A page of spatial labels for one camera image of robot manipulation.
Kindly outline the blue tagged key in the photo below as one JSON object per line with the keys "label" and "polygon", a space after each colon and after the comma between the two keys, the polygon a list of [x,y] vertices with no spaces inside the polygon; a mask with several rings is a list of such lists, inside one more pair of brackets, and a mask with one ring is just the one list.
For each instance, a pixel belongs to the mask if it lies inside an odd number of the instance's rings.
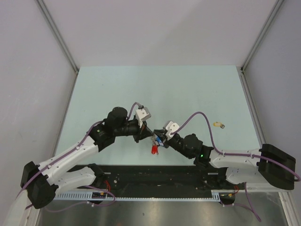
{"label": "blue tagged key", "polygon": [[163,142],[162,142],[159,138],[156,138],[155,144],[156,144],[157,146],[164,146]]}

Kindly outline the yellow tagged key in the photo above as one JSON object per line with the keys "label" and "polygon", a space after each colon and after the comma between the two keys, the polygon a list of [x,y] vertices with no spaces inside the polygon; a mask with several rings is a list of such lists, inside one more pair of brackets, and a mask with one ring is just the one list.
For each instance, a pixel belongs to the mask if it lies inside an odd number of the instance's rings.
{"label": "yellow tagged key", "polygon": [[225,128],[225,125],[222,124],[221,122],[214,122],[214,123],[213,123],[213,126],[219,127],[219,128],[221,128],[221,129],[224,129],[224,128]]}

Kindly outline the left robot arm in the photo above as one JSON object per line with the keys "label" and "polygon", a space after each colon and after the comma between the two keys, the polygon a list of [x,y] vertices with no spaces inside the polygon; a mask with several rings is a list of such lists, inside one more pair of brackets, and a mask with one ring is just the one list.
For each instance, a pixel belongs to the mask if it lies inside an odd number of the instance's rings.
{"label": "left robot arm", "polygon": [[27,163],[23,169],[21,190],[27,192],[30,205],[41,209],[65,191],[81,186],[101,187],[105,175],[96,164],[73,172],[70,170],[81,160],[112,145],[117,137],[132,136],[138,143],[153,135],[147,127],[146,121],[151,117],[147,107],[140,105],[133,119],[130,115],[125,108],[115,107],[105,119],[94,123],[81,141],[60,155],[39,164]]}

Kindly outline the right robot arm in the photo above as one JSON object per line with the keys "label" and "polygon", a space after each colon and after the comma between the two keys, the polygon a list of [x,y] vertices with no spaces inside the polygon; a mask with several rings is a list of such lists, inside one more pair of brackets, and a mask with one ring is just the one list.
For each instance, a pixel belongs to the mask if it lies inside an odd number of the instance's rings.
{"label": "right robot arm", "polygon": [[222,189],[241,183],[269,183],[283,190],[293,190],[297,176],[296,159],[271,144],[263,144],[260,149],[244,152],[217,152],[206,146],[195,134],[181,137],[164,129],[154,130],[154,135],[164,148],[173,148],[203,170],[223,169],[217,184]]}

